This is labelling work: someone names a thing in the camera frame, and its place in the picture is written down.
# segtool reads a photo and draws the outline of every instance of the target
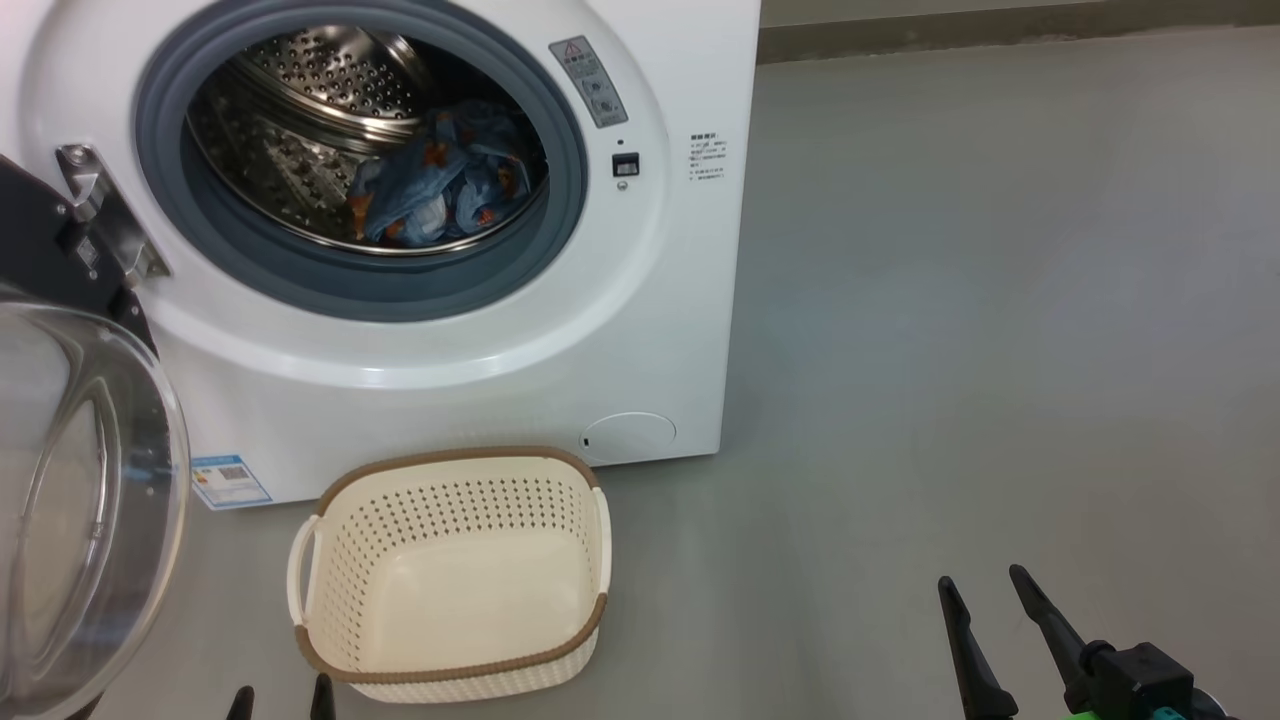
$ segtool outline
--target washing machine door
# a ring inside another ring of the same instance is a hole
[[[68,200],[0,158],[0,720],[87,716],[156,616],[189,493],[145,260],[118,259],[141,238],[83,179]]]

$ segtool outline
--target gray floor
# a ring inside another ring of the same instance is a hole
[[[342,717],[961,717],[952,574],[1023,717],[1060,717],[1006,578],[1275,717],[1280,32],[763,68],[724,448],[602,473],[613,592],[563,687]],[[197,507],[99,715],[305,717],[302,506]]]

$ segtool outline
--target metal hinge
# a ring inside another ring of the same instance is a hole
[[[124,272],[124,284],[132,290],[147,278],[169,275],[169,266],[116,192],[97,152],[88,145],[64,145],[56,155],[58,167],[72,191],[70,206],[60,211],[70,213],[74,220],[87,224],[93,237],[110,250]],[[77,252],[92,273],[91,259],[84,258],[84,254],[92,252],[92,245],[84,243],[83,250],[77,249]]]

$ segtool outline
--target clothes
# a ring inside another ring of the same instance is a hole
[[[429,111],[425,126],[403,147],[356,169],[347,205],[357,238],[425,247],[492,227],[529,197],[509,110],[467,100]]]

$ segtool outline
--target sticker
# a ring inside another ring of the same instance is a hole
[[[689,179],[700,182],[724,177],[727,158],[728,141],[721,140],[718,132],[689,136]]]
[[[210,510],[271,502],[271,496],[239,455],[193,459],[191,482]]]
[[[595,127],[607,128],[627,122],[627,111],[622,106],[618,91],[609,81],[609,73],[595,56],[595,50],[585,37],[577,36],[550,44],[552,55],[564,68],[568,79],[573,81],[577,94],[582,96]]]

